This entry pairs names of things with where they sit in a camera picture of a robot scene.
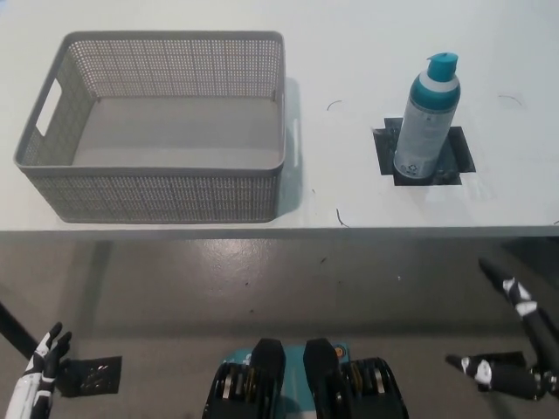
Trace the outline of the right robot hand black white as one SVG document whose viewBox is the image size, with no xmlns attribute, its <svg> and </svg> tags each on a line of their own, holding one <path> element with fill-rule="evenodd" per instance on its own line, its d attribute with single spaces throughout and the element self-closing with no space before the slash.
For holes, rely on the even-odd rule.
<svg viewBox="0 0 559 419">
<path fill-rule="evenodd" d="M 494 391 L 524 400 L 558 396 L 558 328 L 532 293 L 514 275 L 486 258 L 479 267 L 497 293 L 514 308 L 535 351 L 536 363 L 526 367 L 521 352 L 476 355 L 448 354 L 445 361 L 470 377 L 481 391 Z"/>
</svg>

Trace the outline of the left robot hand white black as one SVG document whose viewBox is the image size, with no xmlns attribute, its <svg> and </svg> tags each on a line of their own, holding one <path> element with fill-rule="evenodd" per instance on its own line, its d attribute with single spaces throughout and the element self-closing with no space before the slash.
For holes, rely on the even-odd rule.
<svg viewBox="0 0 559 419">
<path fill-rule="evenodd" d="M 71 332 L 59 336 L 62 329 L 63 324 L 57 322 L 36 346 L 14 387 L 5 419 L 50 417 L 61 359 L 68 353 L 72 338 Z"/>
</svg>

